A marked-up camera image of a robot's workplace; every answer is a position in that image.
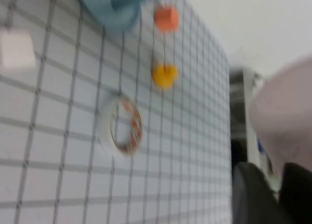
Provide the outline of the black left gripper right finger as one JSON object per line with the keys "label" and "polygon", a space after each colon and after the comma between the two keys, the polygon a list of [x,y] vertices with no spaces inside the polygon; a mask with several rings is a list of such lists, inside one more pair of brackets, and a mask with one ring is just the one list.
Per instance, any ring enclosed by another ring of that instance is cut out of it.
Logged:
{"label": "black left gripper right finger", "polygon": [[279,201],[297,224],[312,222],[312,172],[286,163]]}

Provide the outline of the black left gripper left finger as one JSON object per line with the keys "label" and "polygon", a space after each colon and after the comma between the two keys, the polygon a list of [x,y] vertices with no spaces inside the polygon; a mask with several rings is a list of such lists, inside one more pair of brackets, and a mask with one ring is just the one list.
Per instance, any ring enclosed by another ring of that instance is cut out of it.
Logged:
{"label": "black left gripper left finger", "polygon": [[234,168],[232,188],[234,224],[289,224],[290,216],[278,204],[261,170],[240,162]]}

